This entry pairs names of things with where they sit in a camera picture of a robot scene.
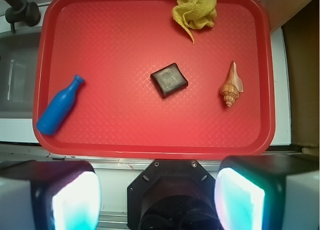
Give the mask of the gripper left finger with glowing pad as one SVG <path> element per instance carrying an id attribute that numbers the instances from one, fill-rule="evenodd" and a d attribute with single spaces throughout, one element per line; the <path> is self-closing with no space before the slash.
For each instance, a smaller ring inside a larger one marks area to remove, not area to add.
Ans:
<path id="1" fill-rule="evenodd" d="M 101 183 L 87 161 L 0 164 L 1 229 L 96 229 Z"/>

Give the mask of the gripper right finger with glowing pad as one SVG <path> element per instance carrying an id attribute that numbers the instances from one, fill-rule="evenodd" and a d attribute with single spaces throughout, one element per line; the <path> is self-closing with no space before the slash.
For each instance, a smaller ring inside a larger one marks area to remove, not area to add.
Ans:
<path id="1" fill-rule="evenodd" d="M 228 156 L 214 201 L 223 229 L 319 229 L 320 161 L 308 154 Z"/>

